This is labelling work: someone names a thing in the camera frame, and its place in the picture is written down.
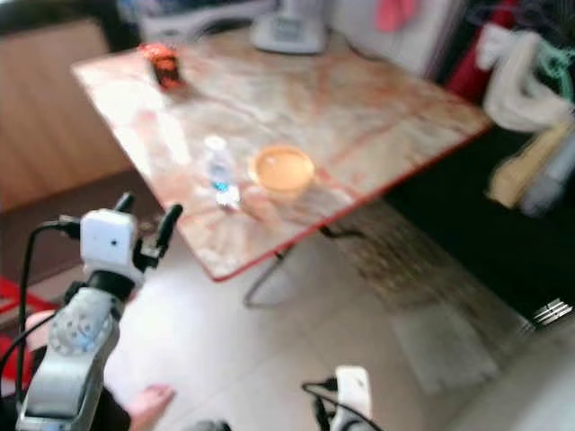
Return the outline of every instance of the bottle cap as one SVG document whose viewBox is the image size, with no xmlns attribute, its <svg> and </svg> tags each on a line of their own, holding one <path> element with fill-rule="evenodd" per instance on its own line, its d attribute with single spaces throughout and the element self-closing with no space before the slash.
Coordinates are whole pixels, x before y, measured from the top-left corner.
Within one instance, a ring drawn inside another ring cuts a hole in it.
<svg viewBox="0 0 575 431">
<path fill-rule="evenodd" d="M 204 143 L 210 150 L 223 150 L 227 146 L 226 140 L 216 135 L 207 136 Z"/>
</svg>

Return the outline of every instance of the orange bowl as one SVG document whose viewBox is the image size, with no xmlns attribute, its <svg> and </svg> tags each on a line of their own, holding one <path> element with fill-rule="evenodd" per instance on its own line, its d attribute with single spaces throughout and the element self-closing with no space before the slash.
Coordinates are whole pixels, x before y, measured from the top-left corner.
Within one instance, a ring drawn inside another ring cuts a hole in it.
<svg viewBox="0 0 575 431">
<path fill-rule="evenodd" d="M 314 180 L 309 156 L 291 145 L 271 145 L 252 159 L 250 175 L 272 198 L 298 198 Z"/>
</svg>

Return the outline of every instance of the doormat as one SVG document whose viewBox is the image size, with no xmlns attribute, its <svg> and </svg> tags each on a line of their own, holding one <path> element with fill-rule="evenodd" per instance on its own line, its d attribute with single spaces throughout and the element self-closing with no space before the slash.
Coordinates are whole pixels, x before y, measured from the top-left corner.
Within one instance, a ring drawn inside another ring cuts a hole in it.
<svg viewBox="0 0 575 431">
<path fill-rule="evenodd" d="M 482 383 L 499 371 L 473 326 L 453 306 L 438 303 L 399 314 L 392 327 L 428 394 Z"/>
</svg>

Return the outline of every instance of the red cloth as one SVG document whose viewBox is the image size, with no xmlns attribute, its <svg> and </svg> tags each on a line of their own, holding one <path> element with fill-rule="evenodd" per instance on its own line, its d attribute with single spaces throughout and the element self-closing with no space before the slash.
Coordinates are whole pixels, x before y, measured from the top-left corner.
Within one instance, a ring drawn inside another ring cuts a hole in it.
<svg viewBox="0 0 575 431">
<path fill-rule="evenodd" d="M 19 288 L 16 283 L 10 281 L 6 278 L 0 277 L 0 299 L 4 300 L 0 305 L 0 313 L 7 312 L 16 308 L 19 303 Z M 49 303 L 38 298 L 35 295 L 27 294 L 26 295 L 26 304 L 33 308 L 36 311 L 42 310 L 55 310 L 56 306 L 53 303 Z M 4 354 L 6 350 L 10 347 L 12 341 L 6 337 L 0 337 L 0 356 Z M 8 359 L 8 363 L 6 364 L 6 368 L 4 369 L 4 373 L 2 377 L 8 380 L 16 380 L 16 372 L 17 368 L 17 352 L 18 349 L 15 349 L 14 352 L 10 355 Z M 24 370 L 22 373 L 22 382 L 28 384 L 31 379 L 31 366 L 32 366 L 32 358 L 31 354 L 28 349 L 24 352 Z"/>
<path fill-rule="evenodd" d="M 516 6 L 518 3 L 518 0 L 501 0 L 498 6 L 511 7 Z M 515 24 L 515 18 L 511 11 L 499 9 L 493 14 L 490 22 L 510 29 Z M 482 71 L 475 63 L 475 59 L 477 58 L 477 42 L 481 33 L 482 28 L 475 34 L 471 47 L 467 50 L 446 84 L 446 88 L 450 92 L 459 94 L 468 101 L 473 102 L 480 102 L 482 100 L 491 77 L 491 71 Z"/>
<path fill-rule="evenodd" d="M 417 12 L 420 0 L 380 0 L 376 27 L 380 31 L 397 31 Z"/>
</svg>

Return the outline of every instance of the marble table top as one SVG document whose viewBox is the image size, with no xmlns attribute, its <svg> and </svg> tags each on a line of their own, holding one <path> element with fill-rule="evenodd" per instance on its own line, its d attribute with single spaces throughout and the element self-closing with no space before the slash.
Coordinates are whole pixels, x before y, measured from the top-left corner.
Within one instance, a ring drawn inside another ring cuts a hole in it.
<svg viewBox="0 0 575 431">
<path fill-rule="evenodd" d="M 158 201 L 181 202 L 179 229 L 222 281 L 445 156 L 491 123 L 477 108 L 334 36 L 327 52 L 293 57 L 253 48 L 246 31 L 181 47 L 187 91 L 162 92 L 137 51 L 74 73 Z M 241 208 L 216 203 L 204 174 L 206 136 L 229 143 Z M 298 200 L 278 204 L 247 168 L 266 145 L 302 148 L 317 167 Z"/>
</svg>

